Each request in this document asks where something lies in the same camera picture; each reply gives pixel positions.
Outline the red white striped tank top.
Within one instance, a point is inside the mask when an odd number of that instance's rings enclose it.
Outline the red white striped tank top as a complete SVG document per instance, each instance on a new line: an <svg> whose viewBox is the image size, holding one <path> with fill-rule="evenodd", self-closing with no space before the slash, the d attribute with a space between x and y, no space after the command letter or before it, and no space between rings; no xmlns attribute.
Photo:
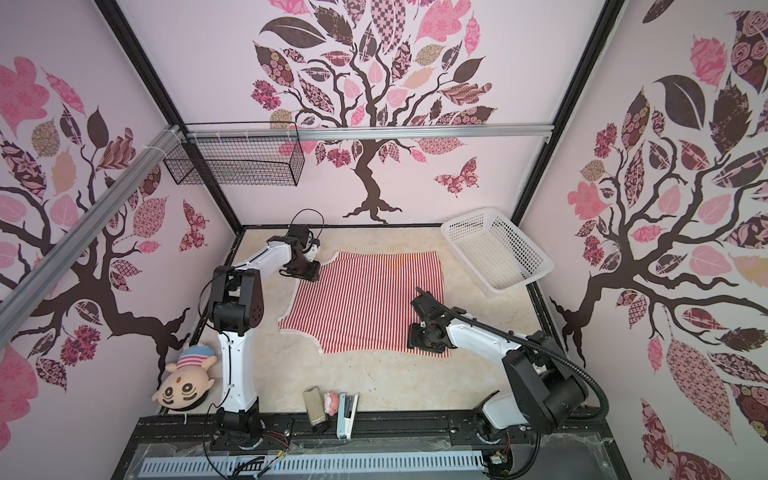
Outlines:
<svg viewBox="0 0 768 480"><path fill-rule="evenodd" d="M406 353L409 329L419 322L411 301L418 291L444 298L437 252L359 254L338 252L322 264L319 279L298 283L282 333L313 341L319 352Z"/></svg>

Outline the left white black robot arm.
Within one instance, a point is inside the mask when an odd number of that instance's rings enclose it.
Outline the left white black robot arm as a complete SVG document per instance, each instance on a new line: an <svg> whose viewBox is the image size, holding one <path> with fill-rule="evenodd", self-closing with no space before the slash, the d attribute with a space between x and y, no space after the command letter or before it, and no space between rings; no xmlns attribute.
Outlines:
<svg viewBox="0 0 768 480"><path fill-rule="evenodd" d="M251 337L265 314L263 283L278 273L314 282L320 263L315 259L320 241L306 225L290 225L283 235L246 260L221 266L213 274L207 315L217 332L223 367L223 397L216 410L221 433L248 444L261 440L265 427L249 362Z"/></svg>

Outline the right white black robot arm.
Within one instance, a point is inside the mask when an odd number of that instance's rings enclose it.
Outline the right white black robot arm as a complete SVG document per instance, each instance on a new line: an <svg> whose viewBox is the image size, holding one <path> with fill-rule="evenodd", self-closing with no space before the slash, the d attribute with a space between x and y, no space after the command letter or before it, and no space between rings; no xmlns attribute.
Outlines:
<svg viewBox="0 0 768 480"><path fill-rule="evenodd" d="M480 441L494 443L511 428L547 435L569 422L591 424L607 417L609 400L602 387L552 336L503 331L443 305L421 288L411 306L418 321L409 327L408 348L433 354L467 350L504 371L510 392L492 393L473 409L470 428Z"/></svg>

